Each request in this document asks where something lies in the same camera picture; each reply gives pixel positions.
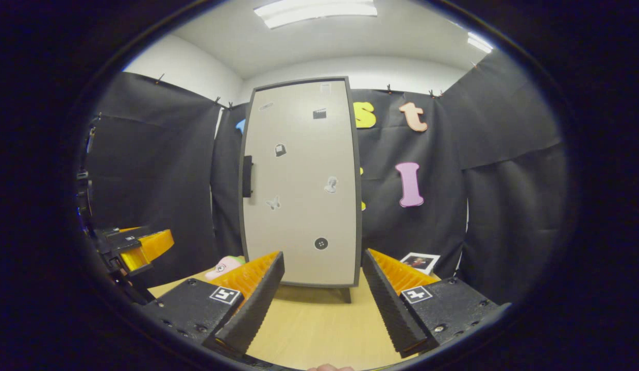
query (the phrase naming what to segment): table surface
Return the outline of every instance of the table surface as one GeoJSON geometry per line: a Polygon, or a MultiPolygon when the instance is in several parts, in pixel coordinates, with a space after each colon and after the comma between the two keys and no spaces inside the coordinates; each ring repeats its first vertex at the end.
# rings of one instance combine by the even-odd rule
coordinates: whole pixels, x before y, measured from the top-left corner
{"type": "MultiPolygon", "coordinates": [[[[149,290],[159,297],[188,278],[207,282],[210,270],[149,290]]],[[[350,291],[352,302],[345,303],[338,289],[280,285],[247,354],[298,369],[331,363],[358,370],[402,361],[362,269],[359,286],[350,291]]]]}

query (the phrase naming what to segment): photo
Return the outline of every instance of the photo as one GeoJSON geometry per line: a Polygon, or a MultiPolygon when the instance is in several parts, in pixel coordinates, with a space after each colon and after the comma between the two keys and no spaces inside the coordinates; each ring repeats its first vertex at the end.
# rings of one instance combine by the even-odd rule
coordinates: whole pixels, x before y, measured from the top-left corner
{"type": "Polygon", "coordinates": [[[426,275],[432,274],[432,270],[437,263],[440,256],[430,254],[409,253],[400,260],[402,263],[409,267],[416,268],[417,270],[425,273],[426,275]]]}

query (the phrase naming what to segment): black fabric backdrop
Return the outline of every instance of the black fabric backdrop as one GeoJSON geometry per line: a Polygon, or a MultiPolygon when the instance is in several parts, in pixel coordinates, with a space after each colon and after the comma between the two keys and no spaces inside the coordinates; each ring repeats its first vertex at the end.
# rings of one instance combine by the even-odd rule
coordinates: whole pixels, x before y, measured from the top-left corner
{"type": "Polygon", "coordinates": [[[98,228],[151,225],[175,244],[136,276],[147,286],[213,266],[209,176],[219,106],[185,89],[133,73],[117,75],[96,108],[87,169],[98,228]]]}
{"type": "Polygon", "coordinates": [[[221,256],[241,256],[242,238],[239,224],[239,153],[242,133],[235,125],[246,118],[247,104],[223,110],[216,132],[212,158],[212,207],[216,248],[221,256]]]}
{"type": "MultiPolygon", "coordinates": [[[[352,90],[374,106],[376,125],[358,129],[363,211],[362,247],[393,258],[441,255],[435,272],[459,276],[493,301],[519,300],[552,251],[564,213],[567,173],[555,116],[524,71],[499,51],[487,55],[443,96],[352,90]],[[423,108],[422,133],[399,107],[423,108]],[[395,165],[417,162],[425,203],[402,208],[395,165]],[[468,199],[468,232],[466,232],[468,199]]],[[[237,185],[247,104],[222,119],[213,172],[217,235],[223,249],[240,246],[237,185]]]]}

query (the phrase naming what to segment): fluorescent light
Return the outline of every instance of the fluorescent light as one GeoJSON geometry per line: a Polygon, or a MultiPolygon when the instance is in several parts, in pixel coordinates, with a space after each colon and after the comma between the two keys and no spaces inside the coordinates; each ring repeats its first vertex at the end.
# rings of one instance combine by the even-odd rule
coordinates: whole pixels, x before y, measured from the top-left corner
{"type": "Polygon", "coordinates": [[[492,49],[490,47],[487,47],[487,45],[482,44],[481,42],[479,42],[478,40],[472,39],[472,38],[468,38],[468,43],[470,45],[473,45],[474,47],[477,47],[477,49],[482,50],[483,52],[489,54],[491,53],[492,49]]]}
{"type": "Polygon", "coordinates": [[[489,42],[486,42],[483,38],[481,38],[478,35],[475,35],[475,33],[469,32],[468,33],[468,37],[475,39],[476,41],[480,42],[480,44],[483,44],[485,47],[487,47],[488,49],[494,49],[493,46],[491,46],[491,44],[489,44],[489,42]]]}
{"type": "Polygon", "coordinates": [[[281,0],[256,8],[254,12],[268,28],[323,16],[377,15],[373,0],[281,0]]]}
{"type": "Polygon", "coordinates": [[[450,22],[450,23],[452,23],[452,24],[454,24],[455,26],[457,26],[457,27],[459,27],[459,28],[462,28],[462,29],[463,29],[463,27],[462,27],[462,26],[459,26],[457,23],[454,23],[453,21],[449,21],[449,22],[450,22]]]}

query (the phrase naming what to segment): black button sticker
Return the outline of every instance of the black button sticker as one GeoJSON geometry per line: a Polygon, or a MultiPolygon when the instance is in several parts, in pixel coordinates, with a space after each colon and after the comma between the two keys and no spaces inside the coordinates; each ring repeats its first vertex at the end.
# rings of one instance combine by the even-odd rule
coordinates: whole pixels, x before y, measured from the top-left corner
{"type": "Polygon", "coordinates": [[[320,237],[315,240],[315,247],[317,249],[323,250],[326,249],[327,246],[329,246],[329,242],[326,240],[326,238],[320,237]]]}

